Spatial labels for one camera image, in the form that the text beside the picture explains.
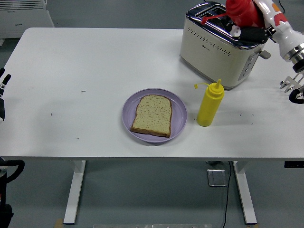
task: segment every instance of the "bread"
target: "bread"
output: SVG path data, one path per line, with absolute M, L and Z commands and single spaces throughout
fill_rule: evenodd
M 155 136 L 171 135 L 172 103 L 161 95 L 147 95 L 141 98 L 131 131 Z

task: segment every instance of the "table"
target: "table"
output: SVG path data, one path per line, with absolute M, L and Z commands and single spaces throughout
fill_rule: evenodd
M 196 123 L 208 82 L 179 56 L 182 30 L 30 28 L 5 65 L 12 78 L 0 128 L 6 159 L 68 159 L 74 177 L 64 223 L 74 223 L 86 160 L 115 158 L 235 161 L 246 223 L 257 223 L 245 164 L 303 160 L 303 106 L 288 100 L 280 82 L 292 64 L 268 41 L 249 78 L 225 97 L 209 127 Z M 158 145 L 133 137 L 122 122 L 132 94 L 162 88 L 188 110 L 184 130 Z

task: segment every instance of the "plate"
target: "plate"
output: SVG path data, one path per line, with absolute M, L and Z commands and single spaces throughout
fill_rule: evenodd
M 172 118 L 171 118 L 171 136 L 169 138 L 159 137 L 150 134 L 140 134 L 131 132 L 133 120 L 135 118 L 136 107 L 140 99 L 146 95 L 162 95 L 171 100 L 172 103 Z M 175 138 L 184 129 L 187 121 L 187 109 L 183 101 L 174 93 L 158 88 L 141 90 L 128 98 L 123 106 L 123 123 L 127 130 L 136 138 L 149 143 L 162 143 Z

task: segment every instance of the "table leg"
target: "table leg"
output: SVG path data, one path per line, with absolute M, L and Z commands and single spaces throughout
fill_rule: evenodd
M 85 172 L 85 161 L 73 161 L 74 175 L 71 184 L 71 190 L 67 201 L 66 214 L 63 223 L 75 224 L 79 196 L 81 191 L 82 179 Z
M 250 191 L 245 174 L 245 166 L 248 164 L 247 161 L 234 161 L 233 166 L 236 174 L 238 191 L 240 194 L 243 213 L 246 224 L 257 224 L 256 214 L 253 208 Z

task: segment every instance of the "toaster vent holes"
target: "toaster vent holes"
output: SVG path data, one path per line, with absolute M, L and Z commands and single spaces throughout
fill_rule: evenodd
M 225 55 L 231 56 L 231 53 L 224 50 L 222 47 L 217 46 L 216 44 L 214 44 L 212 41 L 209 41 L 208 39 L 206 39 L 205 37 L 203 37 L 202 35 L 200 35 L 198 32 L 194 31 L 193 29 L 191 29 L 190 27 L 188 27 L 188 31 L 190 33 L 192 33 L 193 35 L 195 35 L 197 38 L 201 39 L 203 42 L 205 42 L 206 44 L 210 45 L 213 48 L 216 48 L 216 50 L 222 52 Z

